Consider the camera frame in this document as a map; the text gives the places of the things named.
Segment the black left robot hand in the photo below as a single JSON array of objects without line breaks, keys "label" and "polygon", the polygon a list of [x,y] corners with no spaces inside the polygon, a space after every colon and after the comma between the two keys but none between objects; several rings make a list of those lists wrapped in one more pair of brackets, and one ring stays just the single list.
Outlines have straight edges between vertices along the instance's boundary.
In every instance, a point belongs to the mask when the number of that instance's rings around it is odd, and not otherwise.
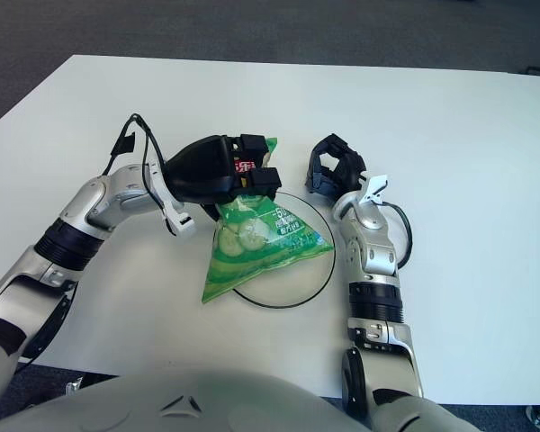
[{"label": "black left robot hand", "polygon": [[212,135],[200,139],[165,163],[165,181],[182,203],[195,203],[213,220],[219,205],[240,195],[275,198],[282,186],[278,171],[265,165],[270,141],[262,135]]}]

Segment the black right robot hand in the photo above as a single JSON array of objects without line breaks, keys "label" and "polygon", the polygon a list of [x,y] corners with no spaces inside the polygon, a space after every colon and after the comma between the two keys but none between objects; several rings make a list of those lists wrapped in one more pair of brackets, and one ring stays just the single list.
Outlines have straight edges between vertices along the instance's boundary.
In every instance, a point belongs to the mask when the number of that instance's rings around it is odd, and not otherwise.
[{"label": "black right robot hand", "polygon": [[[337,160],[333,169],[322,165],[320,157],[324,154]],[[312,149],[305,186],[309,193],[325,196],[335,202],[342,195],[360,189],[361,174],[365,171],[363,158],[332,133]]]}]

